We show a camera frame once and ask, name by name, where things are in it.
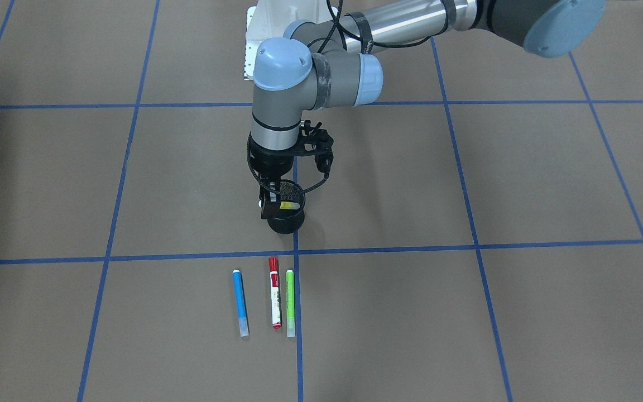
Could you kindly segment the red white marker pen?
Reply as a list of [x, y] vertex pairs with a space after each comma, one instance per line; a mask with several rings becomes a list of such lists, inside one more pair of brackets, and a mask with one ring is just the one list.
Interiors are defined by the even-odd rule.
[[282, 327], [280, 294], [279, 294], [279, 262], [276, 256], [268, 258], [268, 274], [270, 275], [270, 317], [271, 326], [275, 330]]

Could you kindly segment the green highlighter pen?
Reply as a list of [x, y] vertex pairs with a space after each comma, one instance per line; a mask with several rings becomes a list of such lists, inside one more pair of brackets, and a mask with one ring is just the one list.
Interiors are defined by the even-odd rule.
[[296, 299], [295, 299], [295, 272], [292, 269], [285, 272], [286, 283], [286, 336], [296, 336]]

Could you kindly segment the yellow highlighter pen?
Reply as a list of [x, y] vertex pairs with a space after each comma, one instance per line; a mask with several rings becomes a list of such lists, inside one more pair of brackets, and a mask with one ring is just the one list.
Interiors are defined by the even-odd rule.
[[279, 209], [282, 209], [282, 210], [297, 210], [297, 209], [301, 209], [301, 204], [300, 203], [294, 203], [294, 202], [281, 202], [281, 203], [279, 203]]

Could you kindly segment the blue highlighter pen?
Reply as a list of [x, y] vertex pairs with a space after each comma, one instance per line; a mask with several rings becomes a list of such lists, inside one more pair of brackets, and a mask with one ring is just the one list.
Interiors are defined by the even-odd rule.
[[243, 289], [243, 276], [240, 270], [233, 270], [232, 279], [234, 283], [234, 295], [239, 323], [239, 335], [241, 338], [248, 337], [248, 313], [247, 301]]

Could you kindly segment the black mesh pen cup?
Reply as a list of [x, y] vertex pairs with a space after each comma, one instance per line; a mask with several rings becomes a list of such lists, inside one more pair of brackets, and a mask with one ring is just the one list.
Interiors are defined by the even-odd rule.
[[278, 194], [281, 196], [282, 202], [300, 203], [301, 209], [281, 209], [278, 216], [271, 219], [264, 219], [264, 221], [278, 234], [289, 235], [298, 231], [304, 223], [305, 195], [301, 193], [301, 186], [292, 180], [280, 180], [280, 190]]

